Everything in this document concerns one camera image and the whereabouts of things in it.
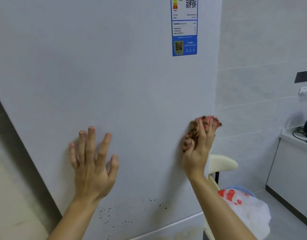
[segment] energy label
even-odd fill
[[[172,54],[197,54],[198,0],[171,0]]]

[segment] qr code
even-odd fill
[[[186,0],[186,8],[196,8],[197,0]]]
[[[177,55],[183,54],[183,41],[175,41],[175,53]]]

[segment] hand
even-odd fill
[[[199,137],[198,144],[195,146],[194,140],[190,139],[190,148],[185,151],[182,158],[182,166],[189,179],[204,176],[208,154],[215,139],[216,124],[211,119],[207,134],[204,130],[202,120],[198,121]]]
[[[69,145],[71,165],[75,170],[75,196],[73,201],[98,205],[115,184],[119,169],[118,156],[113,155],[110,171],[106,170],[106,159],[111,134],[107,133],[100,145],[95,160],[95,128],[90,126],[88,133],[79,132],[78,153],[74,143]]]

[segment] white chair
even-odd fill
[[[220,171],[231,171],[231,170],[235,170],[236,168],[238,168],[238,163],[235,160],[227,156],[211,154],[209,156],[209,171],[208,171],[208,182],[210,186],[215,191],[220,190],[218,184],[215,182],[215,180],[213,179],[211,175],[212,173],[220,172]],[[215,240],[206,218],[205,218],[203,230],[205,234],[207,235],[207,237],[209,238],[209,240]]]

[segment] blue bin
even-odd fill
[[[246,193],[246,194],[256,198],[256,196],[250,190],[248,190],[248,189],[246,189],[244,187],[241,187],[241,186],[231,186],[229,189],[239,190],[241,192],[244,192],[244,193]]]

